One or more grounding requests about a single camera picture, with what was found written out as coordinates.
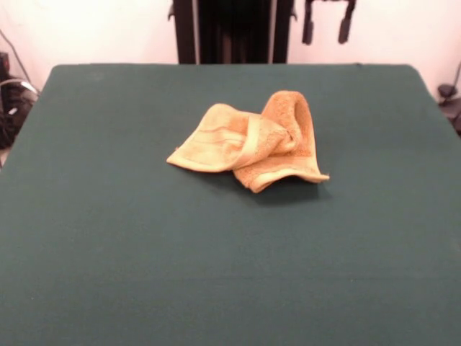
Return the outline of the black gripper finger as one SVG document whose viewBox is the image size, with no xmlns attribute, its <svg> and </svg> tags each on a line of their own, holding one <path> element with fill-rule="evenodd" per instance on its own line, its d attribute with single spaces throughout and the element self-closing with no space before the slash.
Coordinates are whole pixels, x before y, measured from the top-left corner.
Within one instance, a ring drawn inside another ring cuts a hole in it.
<svg viewBox="0 0 461 346">
<path fill-rule="evenodd" d="M 313 39 L 313 0 L 305 1 L 305 20 L 303 25 L 303 37 L 302 43 L 305 45 L 310 45 Z"/>
<path fill-rule="evenodd" d="M 339 28 L 339 43 L 346 43 L 349 39 L 349 31 L 352 23 L 352 0 L 347 0 L 346 11 L 343 19 L 341 20 Z"/>
</svg>

